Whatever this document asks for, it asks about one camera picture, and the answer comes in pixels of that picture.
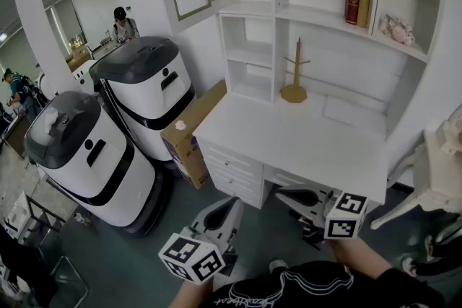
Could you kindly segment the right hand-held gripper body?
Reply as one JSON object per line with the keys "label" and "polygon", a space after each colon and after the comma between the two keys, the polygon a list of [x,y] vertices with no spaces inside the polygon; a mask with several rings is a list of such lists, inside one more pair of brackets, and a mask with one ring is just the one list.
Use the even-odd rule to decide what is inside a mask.
{"label": "right hand-held gripper body", "polygon": [[368,198],[352,193],[331,191],[325,197],[322,216],[299,216],[302,238],[320,249],[327,239],[354,239],[365,218]]}

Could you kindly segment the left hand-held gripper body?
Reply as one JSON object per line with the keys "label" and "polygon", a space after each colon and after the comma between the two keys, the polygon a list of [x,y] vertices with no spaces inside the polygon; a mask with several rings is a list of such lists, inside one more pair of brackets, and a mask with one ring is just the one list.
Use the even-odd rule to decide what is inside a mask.
{"label": "left hand-held gripper body", "polygon": [[174,276],[202,285],[218,273],[231,274],[237,262],[232,245],[237,232],[236,226],[210,230],[194,223],[172,234],[158,257]]}

